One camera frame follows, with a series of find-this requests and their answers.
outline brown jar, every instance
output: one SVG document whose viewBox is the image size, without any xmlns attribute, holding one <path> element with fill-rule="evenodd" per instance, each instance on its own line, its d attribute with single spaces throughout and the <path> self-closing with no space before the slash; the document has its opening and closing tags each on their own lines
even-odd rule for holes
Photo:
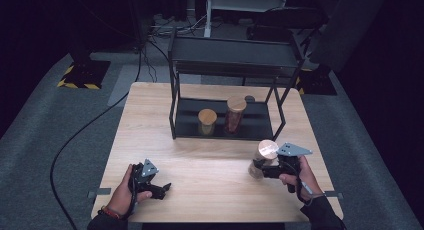
<svg viewBox="0 0 424 230">
<path fill-rule="evenodd" d="M 230 97 L 227 100 L 227 113 L 225 114 L 224 130 L 230 134 L 237 134 L 240 129 L 243 111 L 247 103 L 243 97 Z"/>
<path fill-rule="evenodd" d="M 210 136 L 213 135 L 215 130 L 215 122 L 217 115 L 212 109 L 203 109 L 198 114 L 200 135 Z"/>
</svg>

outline bracelet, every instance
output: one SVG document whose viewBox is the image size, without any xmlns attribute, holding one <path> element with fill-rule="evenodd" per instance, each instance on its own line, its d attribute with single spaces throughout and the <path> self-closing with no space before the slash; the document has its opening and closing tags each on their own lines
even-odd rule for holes
<svg viewBox="0 0 424 230">
<path fill-rule="evenodd" d="M 110 210 L 107 206 L 102 206 L 102 208 L 97 212 L 99 215 L 107 215 L 109 217 L 121 220 L 122 216 L 116 212 Z"/>
<path fill-rule="evenodd" d="M 306 207 L 309 207 L 309 206 L 312 205 L 312 201 L 314 200 L 314 198 L 325 196 L 325 193 L 322 193 L 322 194 L 310 194 L 310 196 L 311 196 L 311 198 L 308 201 L 304 201 L 303 202 Z"/>
</svg>

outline glass jar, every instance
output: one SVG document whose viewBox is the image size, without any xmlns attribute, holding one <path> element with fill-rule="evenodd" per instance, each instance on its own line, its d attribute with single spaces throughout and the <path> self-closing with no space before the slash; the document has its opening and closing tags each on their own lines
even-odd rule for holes
<svg viewBox="0 0 424 230">
<path fill-rule="evenodd" d="M 200 135 L 210 136 L 213 135 L 215 130 L 215 122 L 217 119 L 216 112 L 212 109 L 203 109 L 198 114 L 199 125 L 198 131 Z"/>
<path fill-rule="evenodd" d="M 263 165 L 272 165 L 274 159 L 277 158 L 278 145 L 271 140 L 262 140 L 258 145 L 258 150 L 255 152 L 253 160 L 263 161 Z M 252 161 L 249 165 L 249 174 L 255 179 L 261 179 L 264 177 L 262 170 L 257 168 Z"/>
<path fill-rule="evenodd" d="M 237 134 L 240 129 L 243 111 L 247 103 L 243 97 L 230 97 L 227 100 L 227 113 L 225 114 L 224 130 L 229 134 Z"/>
</svg>

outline black metal shelf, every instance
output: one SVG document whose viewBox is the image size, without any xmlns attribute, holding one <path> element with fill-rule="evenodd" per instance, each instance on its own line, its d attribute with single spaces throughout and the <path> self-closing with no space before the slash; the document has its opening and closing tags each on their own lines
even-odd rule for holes
<svg viewBox="0 0 424 230">
<path fill-rule="evenodd" d="M 172 94 L 169 121 L 174 139 L 191 137 L 275 140 L 286 123 L 282 104 L 290 88 L 295 85 L 304 58 L 294 39 L 287 43 L 276 43 L 187 37 L 177 36 L 177 31 L 174 29 L 168 46 L 168 61 Z M 227 102 L 182 97 L 180 74 L 269 78 L 273 79 L 273 84 L 265 102 L 248 102 L 239 132 L 228 134 L 224 131 Z M 275 84 L 279 78 L 288 79 L 288 86 L 281 97 Z M 271 127 L 268 110 L 272 92 L 281 120 L 275 133 Z M 214 134 L 211 136 L 204 136 L 198 132 L 198 113 L 206 108 L 214 110 L 218 116 Z"/>
</svg>

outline amber glass jar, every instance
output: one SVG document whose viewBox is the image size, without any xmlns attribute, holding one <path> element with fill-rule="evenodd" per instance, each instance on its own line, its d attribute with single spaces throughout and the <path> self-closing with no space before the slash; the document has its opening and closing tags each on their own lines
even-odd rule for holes
<svg viewBox="0 0 424 230">
<path fill-rule="evenodd" d="M 225 132 L 237 134 L 240 129 L 243 111 L 247 103 L 243 97 L 230 97 L 227 100 L 227 113 L 225 114 Z"/>
</svg>

